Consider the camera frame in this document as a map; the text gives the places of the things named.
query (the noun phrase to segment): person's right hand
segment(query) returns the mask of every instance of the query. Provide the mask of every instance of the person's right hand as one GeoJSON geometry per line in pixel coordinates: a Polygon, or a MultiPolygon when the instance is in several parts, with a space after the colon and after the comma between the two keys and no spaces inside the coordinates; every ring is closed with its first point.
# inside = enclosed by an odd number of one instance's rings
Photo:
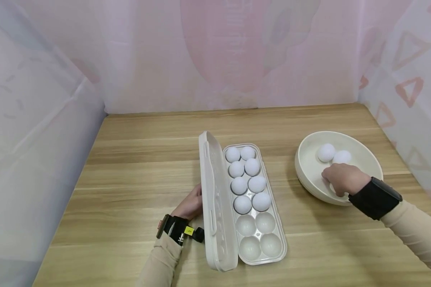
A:
{"type": "Polygon", "coordinates": [[[354,165],[345,163],[334,163],[324,169],[321,175],[333,185],[335,193],[340,197],[345,193],[355,195],[372,180],[354,165]]]}

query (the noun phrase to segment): egg carton lid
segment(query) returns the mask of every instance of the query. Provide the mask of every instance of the egg carton lid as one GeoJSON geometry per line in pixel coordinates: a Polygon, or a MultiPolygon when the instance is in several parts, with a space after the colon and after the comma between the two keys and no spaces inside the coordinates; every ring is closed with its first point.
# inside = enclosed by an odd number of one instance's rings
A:
{"type": "Polygon", "coordinates": [[[236,268],[239,252],[230,179],[216,138],[204,131],[199,144],[206,259],[211,269],[225,272],[236,268]]]}

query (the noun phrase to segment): wood grain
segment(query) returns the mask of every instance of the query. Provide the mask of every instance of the wood grain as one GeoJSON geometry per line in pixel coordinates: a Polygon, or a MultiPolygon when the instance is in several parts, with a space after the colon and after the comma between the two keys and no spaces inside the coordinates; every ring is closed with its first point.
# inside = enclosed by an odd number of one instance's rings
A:
{"type": "Polygon", "coordinates": [[[359,104],[108,116],[34,286],[134,286],[158,221],[200,181],[204,130],[222,146],[261,149],[288,254],[270,265],[239,261],[220,273],[209,269],[202,244],[187,241],[176,286],[431,287],[431,271],[382,223],[315,199],[295,174],[306,135],[342,132],[372,150],[385,181],[431,215],[431,200],[359,104]]]}

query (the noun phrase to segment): sleeve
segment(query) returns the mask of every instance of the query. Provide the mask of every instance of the sleeve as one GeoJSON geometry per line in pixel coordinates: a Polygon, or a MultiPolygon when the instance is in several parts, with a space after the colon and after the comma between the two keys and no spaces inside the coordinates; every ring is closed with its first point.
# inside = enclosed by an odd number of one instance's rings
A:
{"type": "Polygon", "coordinates": [[[182,247],[163,233],[148,257],[137,281],[138,287],[170,287],[182,247]]]}
{"type": "Polygon", "coordinates": [[[406,201],[382,217],[402,242],[431,269],[431,217],[406,201]]]}

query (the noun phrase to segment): white backdrop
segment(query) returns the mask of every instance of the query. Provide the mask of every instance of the white backdrop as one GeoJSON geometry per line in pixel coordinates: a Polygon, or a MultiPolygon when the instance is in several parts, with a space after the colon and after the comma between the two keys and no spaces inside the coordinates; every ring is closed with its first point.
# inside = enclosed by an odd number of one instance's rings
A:
{"type": "Polygon", "coordinates": [[[431,198],[431,0],[415,0],[378,43],[360,101],[431,198]]]}
{"type": "Polygon", "coordinates": [[[103,109],[76,66],[0,0],[0,286],[31,286],[103,109]]]}

